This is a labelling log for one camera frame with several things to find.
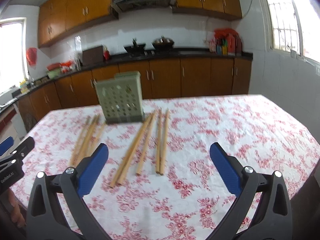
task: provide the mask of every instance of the metal screw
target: metal screw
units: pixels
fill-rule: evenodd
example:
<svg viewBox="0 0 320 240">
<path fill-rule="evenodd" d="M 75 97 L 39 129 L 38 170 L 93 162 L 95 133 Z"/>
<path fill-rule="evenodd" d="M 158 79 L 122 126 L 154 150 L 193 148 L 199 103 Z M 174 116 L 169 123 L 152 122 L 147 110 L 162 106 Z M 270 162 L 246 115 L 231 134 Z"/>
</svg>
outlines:
<svg viewBox="0 0 320 240">
<path fill-rule="evenodd" d="M 280 178 L 282 176 L 282 173 L 280 171 L 275 171 L 275 175 Z"/>
<path fill-rule="evenodd" d="M 75 171 L 74 168 L 69 167 L 69 168 L 66 169 L 66 174 L 72 174 L 74 171 Z"/>
<path fill-rule="evenodd" d="M 43 171 L 38 172 L 37 177 L 38 177 L 39 179 L 42 178 L 43 176 L 44 176 L 44 172 L 43 172 Z"/>
<path fill-rule="evenodd" d="M 246 167 L 244 168 L 244 171 L 245 171 L 246 173 L 253 173 L 253 168 L 251 168 L 250 166 L 246 166 Z"/>
</svg>

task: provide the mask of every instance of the table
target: table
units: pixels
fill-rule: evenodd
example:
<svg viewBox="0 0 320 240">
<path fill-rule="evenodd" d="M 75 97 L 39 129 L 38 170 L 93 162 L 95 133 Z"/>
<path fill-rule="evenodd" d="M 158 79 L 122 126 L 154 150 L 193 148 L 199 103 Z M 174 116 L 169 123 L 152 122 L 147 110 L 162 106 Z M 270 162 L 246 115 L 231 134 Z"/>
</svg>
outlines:
<svg viewBox="0 0 320 240">
<path fill-rule="evenodd" d="M 135 176 L 140 144 L 124 186 L 109 188 L 141 124 L 109 125 L 100 140 L 109 148 L 109 159 L 84 197 L 113 239 L 205 239 L 235 199 L 210 160 L 208 150 L 214 142 L 243 166 L 266 174 L 281 171 L 290 197 L 319 160 L 320 146 L 308 129 L 261 95 L 145 100 L 143 107 L 146 113 L 159 107 L 171 113 L 165 175 L 155 173 L 154 125 L 143 174 Z M 24 178 L 12 187 L 24 205 L 39 171 L 52 175 L 67 168 L 86 116 L 94 114 L 103 115 L 100 106 L 52 111 L 29 132 L 36 146 L 24 159 Z M 242 230 L 248 227 L 259 196 Z M 69 225 L 80 232 L 65 200 L 59 198 Z"/>
</svg>

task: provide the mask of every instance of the bottle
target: bottle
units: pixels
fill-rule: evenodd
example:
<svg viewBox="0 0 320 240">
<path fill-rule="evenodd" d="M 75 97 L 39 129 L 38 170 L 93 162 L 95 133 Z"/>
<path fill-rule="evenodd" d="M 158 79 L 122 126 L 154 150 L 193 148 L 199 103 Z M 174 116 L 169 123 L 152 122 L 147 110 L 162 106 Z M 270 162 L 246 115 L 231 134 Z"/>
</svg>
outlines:
<svg viewBox="0 0 320 240">
<path fill-rule="evenodd" d="M 222 55 L 228 55 L 228 43 L 226 39 L 223 40 Z"/>
<path fill-rule="evenodd" d="M 227 42 L 228 42 L 228 55 L 235 56 L 236 55 L 236 39 L 231 33 L 229 33 L 227 36 Z"/>
</svg>

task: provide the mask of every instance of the kitchen utensils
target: kitchen utensils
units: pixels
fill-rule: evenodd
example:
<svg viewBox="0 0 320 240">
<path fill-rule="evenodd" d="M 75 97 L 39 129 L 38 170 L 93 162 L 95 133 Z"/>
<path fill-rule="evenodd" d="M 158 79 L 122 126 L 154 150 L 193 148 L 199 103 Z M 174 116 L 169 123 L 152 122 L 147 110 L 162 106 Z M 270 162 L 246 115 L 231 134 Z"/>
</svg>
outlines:
<svg viewBox="0 0 320 240">
<path fill-rule="evenodd" d="M 152 46 L 156 50 L 170 50 L 174 45 L 174 41 L 170 38 L 165 38 L 161 36 L 161 38 L 155 39 L 152 43 Z"/>
</svg>

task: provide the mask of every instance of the black countertop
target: black countertop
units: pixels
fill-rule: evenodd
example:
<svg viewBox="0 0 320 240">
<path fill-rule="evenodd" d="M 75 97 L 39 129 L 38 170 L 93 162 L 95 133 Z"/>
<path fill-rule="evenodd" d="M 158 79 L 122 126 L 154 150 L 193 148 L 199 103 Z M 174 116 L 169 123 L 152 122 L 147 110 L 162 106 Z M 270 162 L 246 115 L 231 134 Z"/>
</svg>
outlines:
<svg viewBox="0 0 320 240">
<path fill-rule="evenodd" d="M 68 73 L 59 75 L 53 79 L 49 79 L 47 82 L 42 83 L 41 85 L 34 86 L 29 89 L 29 91 L 18 95 L 16 98 L 13 100 L 10 100 L 10 103 L 7 104 L 5 107 L 0 109 L 0 115 L 7 109 L 9 106 L 11 106 L 13 103 L 15 103 L 19 98 L 23 97 L 24 95 L 27 95 L 29 93 L 32 93 L 33 91 L 47 85 L 50 82 L 56 81 L 60 78 L 64 78 L 76 73 L 80 73 L 82 71 L 88 71 L 92 70 L 95 68 L 100 68 L 100 67 L 108 67 L 109 65 L 114 65 L 114 64 L 121 64 L 121 63 L 127 63 L 127 62 L 133 62 L 133 61 L 139 61 L 139 60 L 151 60 L 151 59 L 165 59 L 165 58 L 185 58 L 185 57 L 218 57 L 218 58 L 243 58 L 243 59 L 248 59 L 252 60 L 253 59 L 253 54 L 248 53 L 248 52 L 242 52 L 241 56 L 222 56 L 222 55 L 217 55 L 214 53 L 211 53 L 209 49 L 203 49 L 203 48 L 174 48 L 173 50 L 169 52 L 156 52 L 155 50 L 146 50 L 146 55 L 143 56 L 130 56 L 128 53 L 123 53 L 123 54 L 115 54 L 111 56 L 111 59 L 108 61 L 92 64 L 92 65 L 87 65 L 87 66 L 82 66 L 81 70 L 79 71 L 70 71 Z"/>
</svg>

